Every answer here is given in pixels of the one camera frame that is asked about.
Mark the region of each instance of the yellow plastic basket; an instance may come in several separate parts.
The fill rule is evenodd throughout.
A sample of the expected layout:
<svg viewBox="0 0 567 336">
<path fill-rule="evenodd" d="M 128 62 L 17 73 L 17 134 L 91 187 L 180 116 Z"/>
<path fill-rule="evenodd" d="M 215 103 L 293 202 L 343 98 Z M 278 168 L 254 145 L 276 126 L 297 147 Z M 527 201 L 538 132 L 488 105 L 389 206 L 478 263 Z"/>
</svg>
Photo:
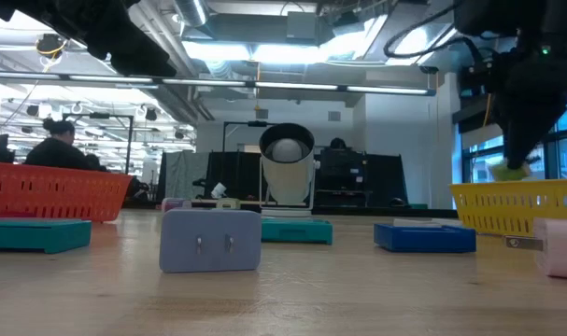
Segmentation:
<svg viewBox="0 0 567 336">
<path fill-rule="evenodd" d="M 452 185 L 461 222 L 480 233 L 532 237 L 536 217 L 567 219 L 567 180 Z"/>
</svg>

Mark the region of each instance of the blue box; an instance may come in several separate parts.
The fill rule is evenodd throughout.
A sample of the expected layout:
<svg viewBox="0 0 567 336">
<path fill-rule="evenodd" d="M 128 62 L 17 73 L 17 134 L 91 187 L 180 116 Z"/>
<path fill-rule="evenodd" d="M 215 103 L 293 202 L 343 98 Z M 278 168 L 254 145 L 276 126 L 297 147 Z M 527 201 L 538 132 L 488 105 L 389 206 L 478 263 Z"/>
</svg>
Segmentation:
<svg viewBox="0 0 567 336">
<path fill-rule="evenodd" d="M 159 264 L 165 273 L 247 271 L 260 262 L 260 214 L 173 209 L 163 216 Z"/>
<path fill-rule="evenodd" d="M 333 243 L 333 225 L 323 219 L 262 219 L 263 242 Z"/>
<path fill-rule="evenodd" d="M 0 248 L 59 253 L 88 246 L 92 223 L 80 219 L 0 218 Z"/>
<path fill-rule="evenodd" d="M 451 226 L 415 228 L 375 224 L 375 243 L 391 252 L 475 252 L 476 231 Z"/>
</svg>

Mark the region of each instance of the teal tray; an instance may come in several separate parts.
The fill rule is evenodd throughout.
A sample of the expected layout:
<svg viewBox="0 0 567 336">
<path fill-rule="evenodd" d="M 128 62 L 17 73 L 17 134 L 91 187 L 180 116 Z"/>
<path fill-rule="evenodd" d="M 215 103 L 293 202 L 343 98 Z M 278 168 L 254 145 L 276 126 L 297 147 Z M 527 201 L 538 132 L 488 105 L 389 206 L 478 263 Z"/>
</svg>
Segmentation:
<svg viewBox="0 0 567 336">
<path fill-rule="evenodd" d="M 333 225 L 322 219 L 262 219 L 263 242 L 333 243 Z"/>
<path fill-rule="evenodd" d="M 0 248 L 59 253 L 90 244 L 92 223 L 80 219 L 0 218 Z"/>
</svg>

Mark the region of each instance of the wooden table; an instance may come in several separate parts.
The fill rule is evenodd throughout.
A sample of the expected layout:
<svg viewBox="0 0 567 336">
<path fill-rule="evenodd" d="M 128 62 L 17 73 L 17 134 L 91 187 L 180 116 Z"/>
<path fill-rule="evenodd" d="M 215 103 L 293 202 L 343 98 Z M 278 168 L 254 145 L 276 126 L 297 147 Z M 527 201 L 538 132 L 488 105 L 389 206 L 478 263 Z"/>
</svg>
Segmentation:
<svg viewBox="0 0 567 336">
<path fill-rule="evenodd" d="M 567 335 L 567 280 L 479 237 L 469 255 L 391 254 L 372 223 L 334 243 L 264 244 L 257 272 L 163 274 L 157 212 L 95 225 L 58 255 L 0 252 L 0 336 Z"/>
</svg>

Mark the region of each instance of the red basket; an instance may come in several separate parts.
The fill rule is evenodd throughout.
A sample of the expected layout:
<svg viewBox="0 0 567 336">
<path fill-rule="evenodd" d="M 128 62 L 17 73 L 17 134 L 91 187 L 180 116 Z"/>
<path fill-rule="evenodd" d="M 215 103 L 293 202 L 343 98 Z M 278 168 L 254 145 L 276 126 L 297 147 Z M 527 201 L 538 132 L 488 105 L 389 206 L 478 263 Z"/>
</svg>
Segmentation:
<svg viewBox="0 0 567 336">
<path fill-rule="evenodd" d="M 0 214 L 114 220 L 131 176 L 0 163 Z"/>
</svg>

